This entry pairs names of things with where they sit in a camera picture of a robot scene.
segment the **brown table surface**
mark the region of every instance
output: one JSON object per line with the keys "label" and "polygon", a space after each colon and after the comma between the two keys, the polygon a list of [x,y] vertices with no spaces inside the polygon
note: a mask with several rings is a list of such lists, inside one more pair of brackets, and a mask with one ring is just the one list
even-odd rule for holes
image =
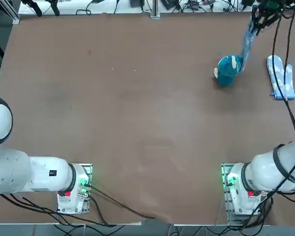
{"label": "brown table surface", "polygon": [[[248,20],[247,13],[22,20],[0,73],[0,96],[14,115],[5,146],[91,162],[95,186],[159,220],[215,224],[221,163],[248,162],[295,139],[283,102],[269,96],[274,25],[256,39],[232,86],[212,78],[222,56],[240,52]],[[287,30],[283,20],[282,58]],[[295,85],[295,24],[291,41]],[[295,114],[295,101],[291,108]],[[55,206],[54,194],[28,195]],[[97,198],[108,222],[142,220]],[[94,207],[85,217],[98,221]],[[0,223],[44,222],[54,221],[0,198]],[[222,210],[219,224],[226,222]],[[275,197],[269,223],[294,226],[295,204]]]}

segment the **red label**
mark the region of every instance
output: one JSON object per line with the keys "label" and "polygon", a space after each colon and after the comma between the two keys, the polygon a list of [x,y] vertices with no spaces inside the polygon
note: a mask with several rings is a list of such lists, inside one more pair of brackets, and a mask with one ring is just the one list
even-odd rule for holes
{"label": "red label", "polygon": [[248,193],[248,196],[249,197],[252,197],[254,195],[254,192],[253,191],[248,191],[247,193]]}

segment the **floor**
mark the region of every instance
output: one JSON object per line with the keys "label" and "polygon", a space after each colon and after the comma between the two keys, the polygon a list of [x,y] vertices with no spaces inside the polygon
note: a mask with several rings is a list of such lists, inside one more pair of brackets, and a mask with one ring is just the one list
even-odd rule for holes
{"label": "floor", "polygon": [[[20,0],[14,0],[14,5],[18,8]],[[12,28],[12,21],[2,12],[0,12],[0,46],[4,50],[6,48],[9,35]],[[70,227],[61,227],[65,231],[71,230]],[[104,234],[109,234],[110,232],[114,231],[114,229],[104,229],[96,227],[97,229],[101,230]],[[188,226],[183,227],[183,231],[181,235],[194,235],[200,227],[196,226]],[[130,236],[130,235],[141,235],[141,236],[164,236],[168,233],[169,224],[162,223],[156,220],[147,220],[141,226],[126,226],[122,230],[118,231],[115,236]],[[224,227],[210,227],[215,232],[223,231]],[[248,230],[247,234],[253,234],[258,229]],[[51,235],[51,236],[61,236],[64,235],[60,230],[56,229],[53,225],[0,225],[0,236],[7,236],[12,235],[13,233],[17,232],[18,235],[23,236],[44,236],[44,235]],[[84,228],[79,228],[71,233],[73,236],[81,236],[81,235],[96,235],[93,230],[86,228],[84,232]],[[260,236],[285,236],[288,234],[292,234],[295,236],[295,228],[289,227],[264,227],[264,229],[259,234]],[[202,230],[198,233],[199,236],[213,235],[209,231],[205,232]],[[237,233],[229,232],[225,234],[227,236],[235,236]]]}

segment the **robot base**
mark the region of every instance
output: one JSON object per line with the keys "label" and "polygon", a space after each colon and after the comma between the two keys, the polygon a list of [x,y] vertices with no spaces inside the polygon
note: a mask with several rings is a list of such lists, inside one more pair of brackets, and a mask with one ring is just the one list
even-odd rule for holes
{"label": "robot base", "polygon": [[60,196],[57,193],[58,212],[65,214],[85,214],[89,212],[90,188],[84,184],[91,185],[92,164],[72,163],[76,171],[75,184],[71,192]]}
{"label": "robot base", "polygon": [[223,163],[222,180],[227,219],[230,225],[241,225],[261,202],[265,193],[249,196],[241,182],[243,163]]}

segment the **white equipment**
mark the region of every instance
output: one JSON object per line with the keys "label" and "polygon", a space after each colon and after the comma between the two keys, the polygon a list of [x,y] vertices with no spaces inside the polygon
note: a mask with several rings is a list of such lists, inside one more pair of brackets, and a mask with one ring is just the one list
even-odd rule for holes
{"label": "white equipment", "polygon": [[[262,192],[276,189],[294,165],[295,142],[279,145],[273,151],[259,154],[250,163],[234,164],[227,175],[226,185],[230,191],[235,214],[252,214],[261,202]],[[278,191],[295,191],[295,170]]]}
{"label": "white equipment", "polygon": [[[12,112],[0,98],[0,144],[11,133]],[[0,194],[57,192],[57,211],[89,212],[92,164],[68,164],[57,157],[29,157],[14,149],[0,148]]]}

